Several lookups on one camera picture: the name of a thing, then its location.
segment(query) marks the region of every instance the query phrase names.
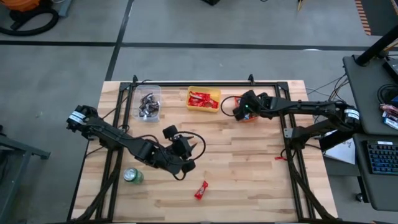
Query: red clip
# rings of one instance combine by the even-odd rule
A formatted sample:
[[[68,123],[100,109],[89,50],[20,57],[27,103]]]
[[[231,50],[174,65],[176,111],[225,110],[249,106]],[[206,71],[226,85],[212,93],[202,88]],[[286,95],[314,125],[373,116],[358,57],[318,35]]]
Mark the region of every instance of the red clip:
[[[275,160],[281,160],[281,159],[283,159],[283,160],[287,161],[287,159],[284,158],[284,157],[282,157],[282,156],[275,157],[274,159],[275,159]]]
[[[209,186],[206,181],[203,181],[203,184],[201,188],[198,190],[198,192],[195,194],[195,198],[198,200],[201,200],[203,194],[205,193],[206,188]]]

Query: clear plastic container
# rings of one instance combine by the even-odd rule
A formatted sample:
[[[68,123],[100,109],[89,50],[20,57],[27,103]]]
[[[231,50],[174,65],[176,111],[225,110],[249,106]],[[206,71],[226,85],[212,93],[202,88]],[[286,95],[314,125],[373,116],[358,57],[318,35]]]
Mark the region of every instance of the clear plastic container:
[[[151,117],[143,117],[140,116],[140,109],[139,107],[141,106],[141,100],[147,96],[148,94],[153,94],[154,95],[154,101],[159,102],[159,110],[158,112],[154,112],[153,116]],[[139,85],[136,87],[134,90],[134,98],[132,99],[132,116],[139,120],[139,121],[145,121],[145,122],[159,122],[160,121],[160,109],[162,107],[162,90],[160,89],[160,86],[155,86],[155,85]]]

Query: red candy wrapper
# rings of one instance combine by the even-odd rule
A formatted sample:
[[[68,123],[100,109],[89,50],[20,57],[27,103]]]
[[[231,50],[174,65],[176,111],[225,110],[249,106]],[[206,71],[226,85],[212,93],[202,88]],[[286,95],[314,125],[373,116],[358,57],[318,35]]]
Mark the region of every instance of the red candy wrapper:
[[[203,194],[205,193],[205,190],[208,186],[209,186],[209,184],[207,184],[206,181],[203,181],[203,185],[198,190],[198,192],[195,194],[195,198],[197,198],[198,200],[201,200],[201,198],[203,197]]]
[[[188,99],[188,105],[190,106],[200,106],[200,107],[211,107],[217,109],[218,102],[210,98],[209,93],[197,93],[190,92],[190,98]]]

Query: yellow tray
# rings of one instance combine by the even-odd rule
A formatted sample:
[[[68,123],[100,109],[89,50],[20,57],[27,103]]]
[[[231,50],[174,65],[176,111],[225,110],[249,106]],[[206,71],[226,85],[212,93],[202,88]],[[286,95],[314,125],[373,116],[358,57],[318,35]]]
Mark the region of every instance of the yellow tray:
[[[209,93],[210,98],[214,101],[218,102],[217,109],[213,108],[205,108],[201,106],[190,106],[188,105],[188,100],[190,98],[189,93],[190,92],[199,92],[199,93]],[[199,87],[199,86],[190,86],[188,87],[187,91],[187,99],[185,101],[185,104],[188,108],[188,110],[196,110],[196,111],[204,111],[204,112],[210,112],[210,113],[217,113],[218,110],[220,109],[220,104],[221,104],[221,90],[216,89],[216,88],[207,88],[207,87]]]

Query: black hose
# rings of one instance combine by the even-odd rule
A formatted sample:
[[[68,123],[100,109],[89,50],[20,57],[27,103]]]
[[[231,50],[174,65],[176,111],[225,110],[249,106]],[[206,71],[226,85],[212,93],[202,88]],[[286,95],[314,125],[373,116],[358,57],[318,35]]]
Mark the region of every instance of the black hose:
[[[50,7],[40,7],[39,6],[36,9],[33,9],[28,12],[11,12],[11,13],[20,14],[19,16],[24,17],[23,21],[16,21],[16,22],[23,22],[23,23],[29,21],[30,19],[32,19],[35,16],[41,15],[41,14],[50,13],[53,15],[51,18],[51,21],[49,23],[47,23],[46,25],[44,25],[42,27],[32,29],[32,30],[18,31],[18,30],[8,30],[8,29],[0,27],[0,33],[12,35],[12,36],[18,36],[18,37],[27,37],[27,36],[32,36],[32,35],[37,35],[37,34],[47,32],[48,30],[52,29],[57,24],[57,22],[60,18],[60,16],[58,15],[58,12]]]

